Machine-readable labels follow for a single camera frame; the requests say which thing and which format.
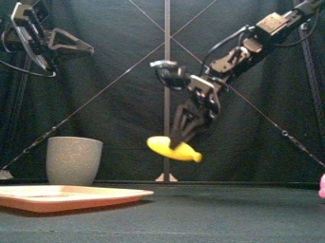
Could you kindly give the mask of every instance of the black curtain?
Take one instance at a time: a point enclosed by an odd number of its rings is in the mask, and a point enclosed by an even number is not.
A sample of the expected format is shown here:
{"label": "black curtain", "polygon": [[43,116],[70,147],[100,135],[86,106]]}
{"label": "black curtain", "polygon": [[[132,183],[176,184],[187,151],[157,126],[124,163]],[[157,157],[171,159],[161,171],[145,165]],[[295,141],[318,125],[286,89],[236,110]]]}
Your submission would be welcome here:
{"label": "black curtain", "polygon": [[[256,25],[269,13],[284,14],[292,8],[290,0],[172,1],[172,60],[199,74],[199,60],[216,43],[244,25]],[[324,13],[320,20],[323,27]],[[96,54],[61,62],[55,79],[29,78],[11,133],[6,132],[10,121],[3,118],[11,114],[9,100],[18,95],[13,87],[22,77],[2,69],[2,98],[6,98],[2,107],[9,107],[2,114],[6,135],[2,154],[7,155],[2,163],[7,164],[39,136],[84,107],[55,136],[88,137],[105,142],[97,179],[156,180],[164,172],[164,158],[150,151],[146,139],[164,134],[167,100],[164,86],[149,64],[165,56],[165,1],[57,0],[51,2],[47,22],[51,28],[65,29],[90,43]],[[299,38],[300,33],[295,31],[288,42]],[[224,57],[236,44],[225,46],[211,61]],[[311,47],[324,99],[322,28],[314,35]],[[2,58],[11,60],[13,54],[2,53]],[[319,181],[323,167],[283,135],[287,130],[324,159],[324,134],[315,112],[303,46],[278,49],[232,86],[279,127],[233,90],[223,92],[223,112],[211,134],[191,143],[203,152],[204,161],[172,160],[173,176],[185,181]],[[187,98],[187,91],[172,92],[172,115]],[[46,145],[46,141],[42,142],[13,164],[10,168],[17,178],[46,178]]]}

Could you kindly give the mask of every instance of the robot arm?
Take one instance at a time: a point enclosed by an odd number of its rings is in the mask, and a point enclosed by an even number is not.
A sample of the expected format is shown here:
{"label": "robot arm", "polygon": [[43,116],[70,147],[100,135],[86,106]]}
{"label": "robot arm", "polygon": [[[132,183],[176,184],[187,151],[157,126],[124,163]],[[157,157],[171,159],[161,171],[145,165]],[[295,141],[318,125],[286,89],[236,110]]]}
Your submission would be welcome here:
{"label": "robot arm", "polygon": [[[169,154],[173,153],[175,159],[179,146],[209,129],[220,113],[219,92],[282,45],[291,33],[320,12],[324,5],[325,0],[308,0],[286,15],[269,14],[253,28],[247,29],[248,37],[224,58],[211,63],[201,77],[184,73],[183,76],[173,75],[173,79],[169,79],[169,74],[179,69],[177,63],[173,62],[173,67],[169,65],[171,61],[158,61],[152,64],[157,68],[157,73],[164,73],[160,78],[167,86],[171,86],[171,80],[173,80],[173,84],[185,84],[184,87],[189,92],[189,99],[177,108],[171,143],[162,144],[162,147],[169,147]],[[153,140],[156,140],[156,148],[152,146]],[[169,157],[161,152],[156,137],[149,139],[148,144],[156,152]]]}

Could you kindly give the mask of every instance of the white tray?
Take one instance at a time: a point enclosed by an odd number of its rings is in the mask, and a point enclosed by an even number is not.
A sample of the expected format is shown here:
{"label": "white tray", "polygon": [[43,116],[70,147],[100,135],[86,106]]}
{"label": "white tray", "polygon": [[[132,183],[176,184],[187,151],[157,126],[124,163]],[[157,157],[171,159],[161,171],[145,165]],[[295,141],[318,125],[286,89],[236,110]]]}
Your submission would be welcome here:
{"label": "white tray", "polygon": [[154,192],[82,186],[0,186],[0,206],[38,213],[134,202]]}

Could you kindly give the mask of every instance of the wire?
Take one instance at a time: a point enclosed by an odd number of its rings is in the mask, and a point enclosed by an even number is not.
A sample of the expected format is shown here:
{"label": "wire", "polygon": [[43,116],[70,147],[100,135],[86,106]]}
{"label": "wire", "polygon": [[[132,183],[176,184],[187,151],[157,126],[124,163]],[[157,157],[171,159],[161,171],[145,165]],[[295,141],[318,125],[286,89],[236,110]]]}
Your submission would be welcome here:
{"label": "wire", "polygon": [[279,45],[276,45],[276,47],[282,47],[282,48],[295,47],[295,46],[300,45],[304,41],[307,41],[315,33],[315,30],[316,30],[318,25],[319,25],[319,19],[320,19],[320,9],[316,12],[315,24],[314,24],[312,30],[308,33],[308,35],[302,40],[299,40],[298,42],[290,43],[290,44],[279,44]]}
{"label": "wire", "polygon": [[27,73],[27,74],[30,74],[33,76],[38,76],[38,77],[43,77],[43,78],[54,78],[54,77],[57,77],[57,72],[54,72],[53,75],[43,75],[41,73],[31,72],[31,71],[21,68],[21,67],[18,67],[15,65],[11,65],[11,64],[9,64],[7,62],[5,62],[2,60],[0,60],[0,64],[3,64],[5,66],[10,67],[11,69],[14,69],[17,71],[25,72],[25,73]]}

